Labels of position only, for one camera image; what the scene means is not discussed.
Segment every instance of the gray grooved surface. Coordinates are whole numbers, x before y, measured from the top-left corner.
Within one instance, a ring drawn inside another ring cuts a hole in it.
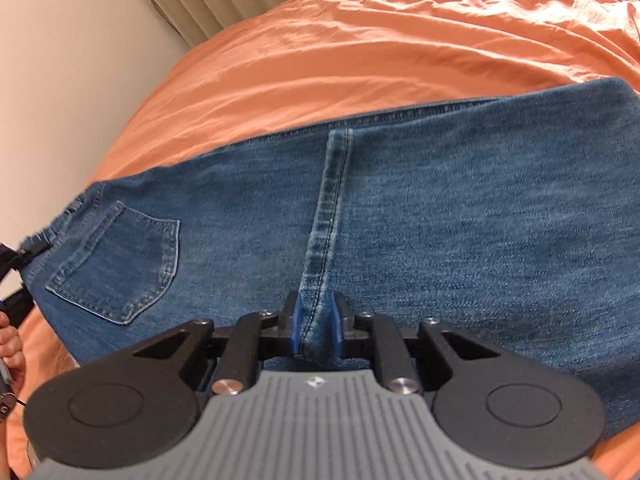
[[[324,379],[319,388],[307,380]],[[587,459],[547,470],[495,466],[442,433],[421,397],[380,387],[371,370],[263,372],[214,397],[178,446],[117,470],[45,461],[31,480],[604,480]]]

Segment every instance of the black circular pad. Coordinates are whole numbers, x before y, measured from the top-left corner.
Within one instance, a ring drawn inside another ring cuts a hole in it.
[[[129,422],[142,410],[144,398],[124,384],[94,384],[73,396],[69,413],[78,422],[108,428]]]
[[[33,449],[43,458],[90,469],[160,455],[198,418],[194,393],[177,371],[162,360],[131,358],[95,362],[54,378],[31,396],[24,413]]]
[[[562,404],[552,392],[535,384],[507,384],[486,398],[489,412],[517,428],[537,428],[558,416]]]
[[[606,423],[578,378],[515,356],[462,361],[433,399],[433,415],[468,452],[510,467],[555,467],[588,456]]]

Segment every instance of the bed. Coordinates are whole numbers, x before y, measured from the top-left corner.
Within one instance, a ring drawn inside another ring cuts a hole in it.
[[[92,180],[171,165],[293,126],[382,108],[624,78],[640,93],[640,0],[290,0],[200,44],[130,119]],[[20,327],[22,396],[74,367],[38,310]],[[30,464],[21,410],[10,463]],[[596,452],[640,470],[640,424]]]

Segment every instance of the denim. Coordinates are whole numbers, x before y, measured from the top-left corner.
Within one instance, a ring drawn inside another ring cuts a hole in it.
[[[257,137],[93,184],[22,276],[80,364],[299,290],[299,367],[350,366],[331,355],[340,290],[577,374],[613,434],[640,419],[639,125],[610,78]]]

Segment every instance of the white wall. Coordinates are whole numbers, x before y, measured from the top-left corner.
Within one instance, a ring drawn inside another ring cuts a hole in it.
[[[0,242],[62,211],[187,50],[150,0],[0,0]]]

